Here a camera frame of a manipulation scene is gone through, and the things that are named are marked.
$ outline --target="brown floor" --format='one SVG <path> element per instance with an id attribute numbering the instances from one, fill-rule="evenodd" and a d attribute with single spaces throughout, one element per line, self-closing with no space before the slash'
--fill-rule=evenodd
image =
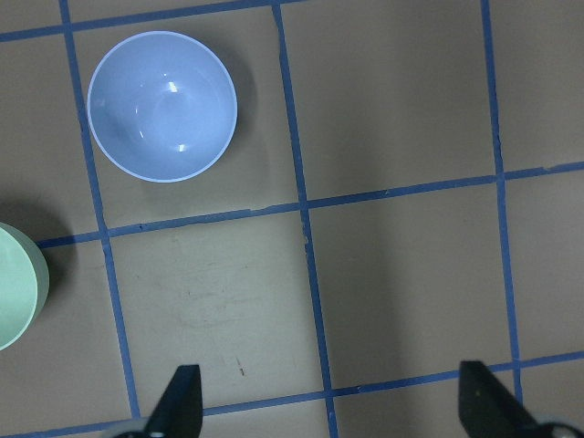
<path id="1" fill-rule="evenodd" d="M 206 44 L 238 96 L 232 144 L 186 182 L 138 180 L 93 144 L 109 252 L 97 233 L 71 52 L 63 28 L 47 27 L 61 25 L 59 2 L 0 2 L 0 222 L 45 247 L 51 271 L 39 319 L 0 351 L 0 438 L 97 437 L 137 406 L 148 415 L 182 363 L 201 364 L 207 408 L 288 403 L 205 417 L 202 436 L 328 437 L 314 267 L 330 385 L 346 389 L 334 399 L 341 438 L 465 436 L 448 373 L 463 359 L 499 364 L 511 389 L 521 367 L 528 408 L 584 425 L 584 3 L 491 1 L 506 175 L 495 167 L 479 0 L 281 5 L 311 239 L 266 2 L 89 21 L 211 3 L 68 2 L 83 96 L 111 47 L 154 29 Z M 16 32 L 34 28 L 42 36 Z M 273 205 L 289 208 L 128 231 Z M 85 242 L 51 240 L 68 235 Z M 356 393 L 373 383 L 404 387 Z"/>

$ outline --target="blue tape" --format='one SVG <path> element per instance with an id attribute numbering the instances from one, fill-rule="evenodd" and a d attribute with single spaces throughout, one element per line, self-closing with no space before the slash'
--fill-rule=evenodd
<path id="1" fill-rule="evenodd" d="M 262 208 L 259 210 L 235 210 L 232 212 L 202 214 L 198 216 L 182 217 L 179 219 L 169 219 L 166 221 L 150 222 L 147 224 L 124 225 L 116 228 L 110 228 L 109 236 L 117 237 L 120 235 L 132 235 L 136 233 L 164 230 L 167 228 L 178 228 L 180 226 L 193 224 L 212 224 L 215 222 L 245 219 L 247 217 L 258 217 L 266 216 L 269 214 L 295 212 L 298 211 L 299 208 L 300 207 L 298 203 L 282 203 L 280 205 L 272 205 L 267 208 Z"/>
<path id="2" fill-rule="evenodd" d="M 217 12 L 229 12 L 239 9 L 249 9 L 255 7 L 269 6 L 279 3 L 296 3 L 306 0 L 235 0 L 231 2 L 214 3 L 211 5 L 188 6 L 176 9 L 167 9 L 163 11 L 146 12 L 141 14 L 132 14 L 129 16 L 114 16 L 112 18 L 101 18 L 73 23 L 73 31 L 98 29 L 102 27 L 132 25 L 137 23 L 146 23 L 149 21 L 166 20 L 170 18 L 179 18 L 182 16 L 200 16 L 204 14 L 214 14 Z"/>
<path id="3" fill-rule="evenodd" d="M 571 353 L 557 354 L 555 356 L 546 356 L 530 360 L 522 360 L 521 368 L 539 367 L 542 365 L 551 365 L 553 363 L 570 362 L 573 360 L 584 360 L 584 351 L 574 351 Z"/>
<path id="4" fill-rule="evenodd" d="M 101 235 L 99 232 L 94 231 L 93 233 L 83 233 L 81 235 L 66 235 L 63 237 L 56 237 L 53 239 L 39 240 L 36 245 L 40 249 L 54 248 L 56 246 L 74 245 L 82 244 L 84 242 L 91 242 L 94 240 L 100 240 Z"/>
<path id="5" fill-rule="evenodd" d="M 517 333 L 515 293 L 513 288 L 513 274 L 511 271 L 511 254 L 509 249 L 509 233 L 507 229 L 505 167 L 503 164 L 503 153 L 501 151 L 501 140 L 499 136 L 499 105 L 496 97 L 495 49 L 493 46 L 493 31 L 491 27 L 491 11 L 489 7 L 489 0 L 481 0 L 481 13 L 483 18 L 483 36 L 485 39 L 486 77 L 489 93 L 489 108 L 491 112 L 493 155 L 495 159 L 495 172 L 497 176 L 497 209 L 501 258 L 503 263 L 503 278 L 505 280 L 507 324 L 509 330 L 511 358 L 514 363 L 513 376 L 515 384 L 515 396 L 520 402 L 522 402 L 523 388 L 521 386 L 521 368 L 519 364 L 519 361 L 521 361 L 521 355 L 519 351 L 519 336 Z"/>
<path id="6" fill-rule="evenodd" d="M 469 187 L 474 185 L 485 185 L 496 182 L 494 175 L 476 176 L 473 178 L 461 178 L 457 180 L 447 180 L 440 182 L 426 182 L 423 184 L 410 185 L 405 187 L 395 187 L 388 190 L 378 190 L 375 192 L 346 194 L 330 198 L 315 199 L 308 201 L 309 208 L 330 207 L 333 205 L 343 205 L 347 203 L 361 203 L 364 201 L 375 201 L 385 198 L 396 198 L 409 194 L 435 192 L 438 190 L 455 189 L 458 187 Z"/>
<path id="7" fill-rule="evenodd" d="M 15 435 L 5 435 L 2 438 L 52 438 L 58 436 L 73 435 L 76 433 L 100 432 L 109 429 L 120 422 L 96 422 L 82 426 L 62 427 L 60 429 L 50 429 L 43 432 L 19 433 Z"/>
<path id="8" fill-rule="evenodd" d="M 517 180 L 521 178 L 533 178 L 536 176 L 553 175 L 555 173 L 584 171 L 584 162 L 567 162 L 552 167 L 536 167 L 533 169 L 523 169 L 520 171 L 505 172 L 506 180 Z"/>
<path id="9" fill-rule="evenodd" d="M 522 368 L 533 368 L 545 366 L 555 363 L 564 363 L 573 360 L 584 360 L 584 351 L 574 351 L 566 354 L 558 354 L 555 356 L 546 356 L 542 358 L 535 358 L 531 360 L 523 360 L 521 362 Z M 497 363 L 489 365 L 488 368 L 492 372 L 511 371 L 516 367 L 513 362 Z M 436 383 L 439 381 L 450 381 L 458 379 L 458 370 L 448 370 L 444 372 L 436 372 L 433 374 L 426 374 L 423 376 L 410 377 L 406 379 L 399 379 L 396 381 L 383 381 L 378 383 L 351 386 L 347 388 L 339 388 L 331 391 L 314 391 L 303 394 L 288 395 L 284 397 L 275 397 L 273 399 L 246 401 L 243 403 L 235 403 L 225 406 L 216 406 L 213 408 L 204 409 L 205 416 L 220 415 L 231 412 L 250 411 L 253 409 L 270 408 L 275 406 L 282 406 L 286 404 L 310 402 L 314 400 L 332 400 L 336 397 L 345 397 L 348 395 L 365 394 L 377 391 L 390 391 L 399 388 L 408 388 L 411 386 L 424 385 L 429 383 Z M 44 432 L 20 433 L 15 435 L 5 435 L 0 438 L 44 438 L 65 436 L 74 433 L 87 433 L 102 431 L 118 424 L 119 422 L 99 422 L 94 424 L 87 424 L 82 426 L 72 426 L 60 429 L 51 429 Z"/>
<path id="10" fill-rule="evenodd" d="M 274 406 L 282 406 L 285 404 L 310 402 L 314 400 L 322 400 L 326 397 L 324 391 L 308 392 L 305 394 L 288 395 L 285 397 L 276 397 L 274 399 L 246 401 L 244 403 L 229 404 L 226 406 L 216 406 L 214 408 L 206 408 L 203 410 L 203 415 L 220 415 L 222 413 L 251 411 L 253 409 L 271 408 Z"/>
<path id="11" fill-rule="evenodd" d="M 64 27 L 62 25 L 37 27 L 35 29 L 16 30 L 14 32 L 5 32 L 0 34 L 0 43 L 8 41 L 18 41 L 21 39 L 47 37 L 49 35 L 62 34 Z"/>
<path id="12" fill-rule="evenodd" d="M 71 75 L 71 82 L 73 85 L 73 93 L 75 96 L 75 103 L 78 112 L 78 121 L 81 127 L 81 140 L 83 145 L 83 152 L 88 171 L 89 187 L 91 190 L 91 198 L 93 200 L 93 207 L 95 210 L 96 220 L 98 223 L 99 236 L 101 239 L 101 246 L 105 256 L 105 267 L 108 275 L 109 294 L 111 297 L 111 305 L 113 307 L 113 314 L 116 322 L 116 330 L 118 331 L 118 341 L 120 344 L 121 361 L 124 370 L 124 378 L 126 380 L 126 387 L 128 390 L 128 399 L 130 403 L 130 411 L 132 418 L 140 418 L 140 407 L 138 404 L 138 395 L 136 393 L 136 385 L 134 383 L 133 371 L 131 368 L 130 351 L 128 349 L 128 341 L 126 337 L 126 330 L 123 322 L 123 315 L 120 304 L 120 292 L 118 290 L 118 283 L 116 279 L 116 271 L 113 265 L 113 254 L 111 253 L 110 237 L 108 236 L 108 228 L 103 217 L 103 204 L 101 201 L 101 193 L 99 192 L 98 175 L 93 159 L 93 150 L 91 148 L 91 138 L 89 137 L 89 123 L 85 114 L 85 101 L 83 99 L 83 91 L 81 87 L 81 78 L 79 75 L 77 55 L 75 51 L 75 41 L 73 33 L 70 29 L 70 15 L 67 0 L 59 0 L 59 8 L 61 12 L 61 21 L 65 28 L 65 44 L 67 47 L 69 72 Z"/>
<path id="13" fill-rule="evenodd" d="M 325 392 L 331 390 L 329 354 L 327 351 L 327 341 L 325 335 L 324 320 L 322 317 L 322 307 L 320 303 L 320 293 L 318 290 L 317 266 L 314 257 L 314 246 L 312 241 L 312 230 L 310 226 L 310 214 L 308 212 L 308 199 L 306 181 L 302 164 L 302 150 L 300 148 L 300 137 L 296 117 L 296 106 L 294 103 L 294 93 L 292 90 L 292 79 L 290 77 L 290 66 L 288 64 L 286 35 L 284 32 L 284 21 L 282 19 L 282 9 L 280 5 L 272 5 L 272 13 L 276 21 L 278 39 L 280 43 L 280 70 L 282 73 L 282 83 L 284 87 L 284 97 L 286 101 L 286 111 L 288 118 L 288 129 L 290 131 L 290 141 L 292 144 L 292 155 L 294 160 L 294 171 L 296 174 L 296 184 L 298 191 L 298 202 L 300 204 L 300 216 L 302 228 L 306 238 L 305 250 L 307 253 L 308 279 L 310 283 L 310 295 L 312 298 L 312 311 L 314 314 L 315 327 L 317 332 L 318 355 L 320 358 L 320 370 L 322 374 L 322 384 Z M 338 438 L 335 404 L 332 397 L 327 396 L 327 416 L 328 432 L 330 438 Z"/>

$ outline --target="bowl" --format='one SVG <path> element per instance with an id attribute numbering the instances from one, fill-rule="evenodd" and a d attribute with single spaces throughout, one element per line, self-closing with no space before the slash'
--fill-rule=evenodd
<path id="1" fill-rule="evenodd" d="M 88 117 L 115 165 L 146 181 L 172 183 L 219 160 L 234 134 L 237 99 L 209 48 L 182 34 L 145 32 L 99 62 Z"/>
<path id="2" fill-rule="evenodd" d="M 38 246 L 0 223 L 0 349 L 13 344 L 45 305 L 47 262 Z"/>

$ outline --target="floor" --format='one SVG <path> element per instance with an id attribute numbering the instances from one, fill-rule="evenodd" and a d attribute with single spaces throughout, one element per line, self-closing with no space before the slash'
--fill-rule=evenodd
<path id="1" fill-rule="evenodd" d="M 203 371 L 203 437 L 463 437 L 460 360 L 584 424 L 579 0 L 3 0 L 0 221 L 50 267 L 0 438 L 97 437 Z M 92 71 L 182 32 L 239 100 L 186 182 L 91 139 Z"/>

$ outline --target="scuff mark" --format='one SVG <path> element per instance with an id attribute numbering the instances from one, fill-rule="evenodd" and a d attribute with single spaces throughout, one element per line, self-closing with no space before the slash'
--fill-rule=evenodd
<path id="1" fill-rule="evenodd" d="M 239 361 L 239 358 L 237 358 L 237 357 L 236 357 L 236 358 L 235 358 L 235 360 L 237 360 L 237 366 L 239 367 L 239 372 L 241 372 L 241 375 L 242 375 L 243 377 L 245 377 L 245 371 L 244 371 L 244 367 L 243 367 L 243 365 L 241 364 L 241 362 Z"/>

